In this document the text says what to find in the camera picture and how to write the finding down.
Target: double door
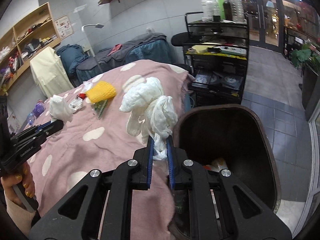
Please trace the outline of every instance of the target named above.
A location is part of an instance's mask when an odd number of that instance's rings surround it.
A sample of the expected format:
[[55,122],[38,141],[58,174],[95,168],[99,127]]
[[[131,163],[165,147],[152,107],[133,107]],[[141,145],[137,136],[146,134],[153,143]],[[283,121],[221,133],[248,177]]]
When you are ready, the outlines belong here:
[[279,23],[279,0],[242,0],[248,14],[250,45],[281,52],[283,27]]

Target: brown trash bin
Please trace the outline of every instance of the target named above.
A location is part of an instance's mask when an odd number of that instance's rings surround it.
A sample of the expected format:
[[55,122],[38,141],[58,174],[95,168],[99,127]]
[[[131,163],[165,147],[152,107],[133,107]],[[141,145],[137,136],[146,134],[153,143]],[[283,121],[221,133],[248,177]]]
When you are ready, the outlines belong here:
[[[259,117],[247,107],[228,104],[194,108],[178,120],[173,143],[202,165],[224,158],[228,168],[277,211],[281,190],[276,162]],[[173,194],[176,213],[172,223],[189,237],[188,194]]]

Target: yellow mesh sleeve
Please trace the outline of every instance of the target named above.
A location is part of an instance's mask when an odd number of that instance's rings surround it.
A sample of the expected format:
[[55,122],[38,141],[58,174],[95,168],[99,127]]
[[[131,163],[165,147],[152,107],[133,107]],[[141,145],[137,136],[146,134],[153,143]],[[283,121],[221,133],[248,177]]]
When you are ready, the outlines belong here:
[[105,81],[99,81],[98,84],[86,92],[92,104],[98,103],[99,101],[110,99],[116,96],[116,89],[110,83]]

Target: pink blanket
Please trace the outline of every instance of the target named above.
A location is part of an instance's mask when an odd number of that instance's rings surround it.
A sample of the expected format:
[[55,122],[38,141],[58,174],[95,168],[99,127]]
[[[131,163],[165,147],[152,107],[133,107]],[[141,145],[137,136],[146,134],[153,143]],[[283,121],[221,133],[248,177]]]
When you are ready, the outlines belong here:
[[[102,118],[98,120],[90,105],[84,101],[84,108],[73,115],[72,122],[67,122],[59,135],[50,136],[42,145],[42,150],[28,161],[36,185],[41,216],[90,170],[113,170],[131,159],[135,150],[145,147],[139,137],[130,136],[126,132],[130,113],[120,112],[119,107],[124,90],[143,82],[147,77],[156,77],[161,81],[165,95],[173,98],[178,116],[183,114],[187,84],[191,79],[188,72],[179,67],[140,60],[90,80],[109,82],[117,91],[115,98],[108,102]],[[82,88],[83,85],[60,96],[70,103]],[[45,105],[46,110],[35,125],[51,119],[48,115],[49,100],[46,100]],[[174,213],[174,202],[165,181],[166,174],[154,165],[150,190],[133,192],[133,240],[170,239],[167,225]]]

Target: metal bolt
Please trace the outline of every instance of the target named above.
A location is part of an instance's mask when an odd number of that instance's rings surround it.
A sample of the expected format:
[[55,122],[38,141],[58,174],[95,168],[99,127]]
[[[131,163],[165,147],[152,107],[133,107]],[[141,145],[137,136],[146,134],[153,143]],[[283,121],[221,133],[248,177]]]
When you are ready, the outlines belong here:
[[128,161],[128,165],[129,166],[135,166],[135,165],[137,165],[138,164],[138,162],[136,161],[136,160],[129,160]]
[[225,177],[229,177],[231,176],[231,171],[229,171],[228,169],[224,169],[221,171],[221,174]]
[[186,166],[192,166],[193,165],[193,161],[192,160],[184,160],[183,164]]
[[90,172],[90,176],[91,177],[98,177],[100,175],[100,171],[98,171],[98,170],[93,170],[93,171],[91,171]]

